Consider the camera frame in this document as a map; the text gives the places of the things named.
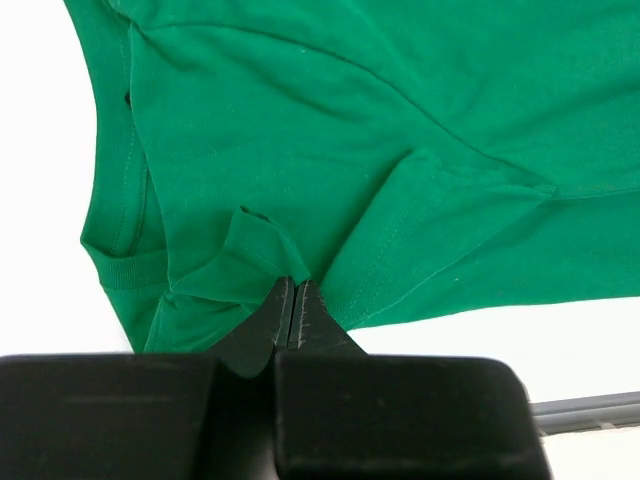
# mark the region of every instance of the white background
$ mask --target white background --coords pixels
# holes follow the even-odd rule
[[[62,0],[3,5],[0,356],[129,350],[78,240],[95,129],[89,77]],[[352,335],[372,353],[498,358],[536,402],[640,391],[639,317],[640,298],[629,298],[488,309]],[[631,451],[640,447],[634,430],[635,437],[620,431],[548,440],[557,477],[603,478],[606,471],[608,478],[640,478],[640,466],[632,469]],[[632,463],[612,467],[624,460],[618,457]]]

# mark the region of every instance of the green t-shirt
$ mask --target green t-shirt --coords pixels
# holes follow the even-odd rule
[[[83,232],[135,351],[276,278],[345,329],[640,295],[640,3],[66,0]]]

